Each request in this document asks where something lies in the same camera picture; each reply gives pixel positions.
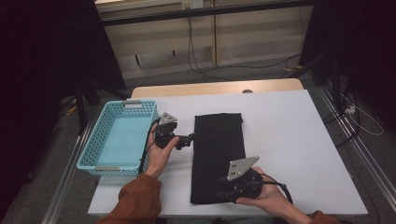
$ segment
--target hand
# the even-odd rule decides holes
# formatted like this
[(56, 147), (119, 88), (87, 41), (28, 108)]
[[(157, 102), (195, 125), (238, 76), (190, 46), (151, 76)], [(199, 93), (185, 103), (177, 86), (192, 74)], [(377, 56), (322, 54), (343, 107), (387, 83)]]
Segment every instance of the hand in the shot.
[[(259, 167), (253, 167), (259, 174), (264, 174), (264, 171)], [(263, 181), (273, 181), (270, 177), (263, 175)], [(301, 212), (293, 204), (283, 196), (276, 185), (263, 185), (262, 193), (255, 199), (238, 198), (236, 203), (245, 205), (254, 205), (260, 207), (266, 213), (274, 217), (282, 217), (290, 224), (292, 223), (310, 223), (312, 219)]]
[(179, 140), (176, 136), (169, 141), (165, 148), (160, 148), (154, 143), (154, 133), (158, 128), (158, 123), (155, 123), (151, 128), (148, 137), (148, 168), (145, 174), (158, 178), (163, 173), (166, 163), (168, 163), (169, 156), (171, 155), (172, 148), (174, 148)]

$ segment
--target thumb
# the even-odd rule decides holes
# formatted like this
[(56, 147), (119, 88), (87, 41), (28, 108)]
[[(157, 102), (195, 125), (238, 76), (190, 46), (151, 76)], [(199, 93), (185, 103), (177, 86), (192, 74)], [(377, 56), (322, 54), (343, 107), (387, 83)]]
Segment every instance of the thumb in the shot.
[(252, 200), (251, 198), (237, 198), (236, 203), (244, 204), (244, 205), (254, 205), (255, 200)]
[(168, 145), (166, 145), (166, 147), (163, 150), (166, 150), (170, 153), (172, 151), (172, 148), (174, 148), (177, 145), (178, 140), (180, 140), (180, 138), (178, 136), (175, 136), (169, 141)]

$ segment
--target aluminum rail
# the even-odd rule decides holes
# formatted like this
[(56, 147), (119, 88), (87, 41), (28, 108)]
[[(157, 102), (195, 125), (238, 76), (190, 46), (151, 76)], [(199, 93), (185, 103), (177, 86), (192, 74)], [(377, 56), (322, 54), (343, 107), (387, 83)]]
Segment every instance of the aluminum rail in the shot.
[[(339, 116), (335, 106), (332, 104), (332, 95), (328, 90), (319, 89), (319, 93), (323, 100), (325, 101), (327, 107), (331, 111), (334, 111), (334, 116), (337, 118), (337, 122), (341, 129), (343, 130), (346, 137), (351, 136), (355, 130), (353, 125), (346, 119), (344, 116)], [(361, 161), (369, 171), (370, 175), (373, 177), (375, 183), (379, 186), (385, 198), (388, 200), (390, 206), (393, 208), (393, 211), (396, 212), (396, 188), (389, 180), (388, 176), (379, 166), (378, 162), (376, 162), (373, 155), (370, 153), (370, 150), (364, 145), (363, 141), (358, 136), (355, 136), (350, 140), (351, 145), (358, 153)]]
[(84, 132), (82, 133), (82, 135), (78, 137), (78, 140), (73, 148), (72, 155), (70, 156), (69, 162), (67, 163), (66, 168), (64, 169), (64, 174), (62, 175), (62, 179), (59, 182), (54, 195), (52, 196), (52, 200), (49, 204), (49, 208), (47, 209), (41, 224), (56, 223), (56, 220), (58, 219), (59, 213), (61, 212), (61, 208), (64, 203), (64, 198), (66, 197), (70, 183), (72, 182), (73, 179), (74, 172), (76, 170), (78, 156), (82, 152), (85, 144), (88, 141), (88, 137), (93, 131), (93, 126), (99, 115), (98, 111), (99, 111), (98, 108), (95, 108), (92, 111), (91, 118), (88, 121), (88, 124)]
[(101, 21), (82, 21), (82, 22), (66, 22), (56, 24), (56, 27), (79, 27), (79, 26), (114, 26), (131, 23), (140, 23), (147, 21), (167, 21), (192, 17), (213, 16), (221, 14), (230, 14), (238, 12), (261, 11), (269, 9), (279, 9), (288, 7), (305, 7), (313, 6), (315, 0), (289, 0), (289, 1), (275, 1), (259, 4), (247, 4), (227, 7), (205, 7), (190, 10), (179, 10), (170, 12), (161, 12), (141, 16), (127, 16), (102, 19)]

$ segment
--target white table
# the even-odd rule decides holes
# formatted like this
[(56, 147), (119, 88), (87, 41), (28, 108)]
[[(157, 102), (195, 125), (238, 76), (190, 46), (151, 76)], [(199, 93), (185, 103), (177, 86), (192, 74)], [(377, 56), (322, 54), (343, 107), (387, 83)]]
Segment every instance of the white table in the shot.
[[(288, 185), (294, 204), (310, 214), (362, 215), (367, 210), (307, 91), (154, 97), (158, 112), (178, 118), (176, 134), (193, 132), (195, 115), (241, 113), (247, 157)], [(258, 208), (233, 203), (193, 205), (191, 147), (173, 151), (160, 177), (161, 217), (258, 217)], [(103, 176), (89, 214), (108, 214), (128, 176)]]

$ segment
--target brown sleeve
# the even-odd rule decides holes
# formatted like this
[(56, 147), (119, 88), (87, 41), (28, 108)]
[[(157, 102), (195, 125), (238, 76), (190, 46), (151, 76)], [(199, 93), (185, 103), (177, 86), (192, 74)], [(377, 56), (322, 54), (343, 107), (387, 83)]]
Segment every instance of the brown sleeve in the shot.
[(160, 188), (161, 182), (157, 179), (139, 175), (122, 187), (116, 207), (97, 224), (153, 223), (161, 212)]
[(337, 219), (324, 215), (320, 211), (316, 211), (310, 216), (312, 222), (310, 224), (340, 224)]

